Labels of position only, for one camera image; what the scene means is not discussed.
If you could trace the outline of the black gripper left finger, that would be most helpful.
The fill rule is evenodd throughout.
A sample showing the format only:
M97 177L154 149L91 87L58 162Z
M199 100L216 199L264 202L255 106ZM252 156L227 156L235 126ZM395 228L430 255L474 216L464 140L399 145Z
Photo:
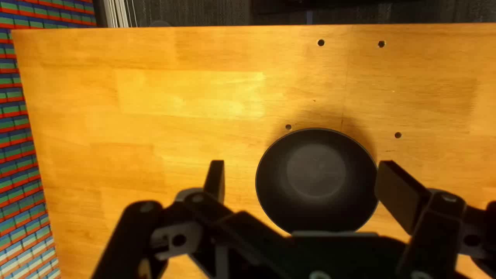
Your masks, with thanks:
M159 279L171 258L187 255L209 279L288 279L283 239L247 213L223 205L224 163L212 162L202 188L170 207L130 204L91 279Z

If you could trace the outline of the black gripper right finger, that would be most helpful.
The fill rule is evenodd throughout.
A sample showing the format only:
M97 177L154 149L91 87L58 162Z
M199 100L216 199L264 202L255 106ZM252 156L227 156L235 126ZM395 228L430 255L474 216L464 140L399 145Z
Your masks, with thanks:
M461 197L427 190L395 162L381 162L374 197L409 235L399 256L399 279L464 279L457 258L467 256L491 279L496 278L496 202L483 210Z

